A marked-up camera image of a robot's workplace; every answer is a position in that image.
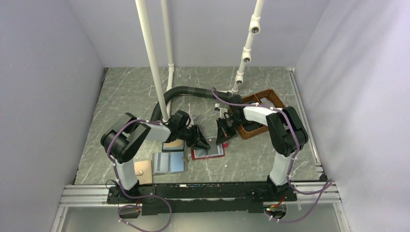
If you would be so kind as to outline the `red leather card holder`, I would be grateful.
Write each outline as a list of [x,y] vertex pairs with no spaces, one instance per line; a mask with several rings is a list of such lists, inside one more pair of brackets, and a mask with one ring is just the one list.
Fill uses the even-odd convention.
[[208,137],[206,141],[210,145],[209,150],[204,149],[191,149],[192,160],[203,160],[211,158],[220,158],[225,156],[225,148],[228,147],[228,143],[216,144],[216,137]]

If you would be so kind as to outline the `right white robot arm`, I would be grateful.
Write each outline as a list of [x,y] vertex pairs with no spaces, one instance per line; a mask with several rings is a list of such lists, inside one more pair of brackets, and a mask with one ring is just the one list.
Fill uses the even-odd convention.
[[271,143],[275,151],[273,168],[268,176],[272,184],[266,194],[273,201],[284,196],[290,187],[290,172],[294,159],[308,142],[308,133],[292,106],[274,108],[259,103],[231,104],[231,113],[224,113],[217,119],[216,144],[222,144],[236,135],[237,129],[245,122],[255,122],[268,127]]

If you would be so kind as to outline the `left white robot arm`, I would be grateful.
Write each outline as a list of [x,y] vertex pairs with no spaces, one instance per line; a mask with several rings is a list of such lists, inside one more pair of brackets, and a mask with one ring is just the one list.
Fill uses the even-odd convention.
[[132,160],[145,140],[165,143],[182,140],[190,148],[210,149],[199,126],[189,123],[190,115],[181,110],[166,122],[148,121],[126,113],[103,134],[100,143],[112,162],[121,189],[119,195],[125,202],[132,203],[139,196],[139,180]]

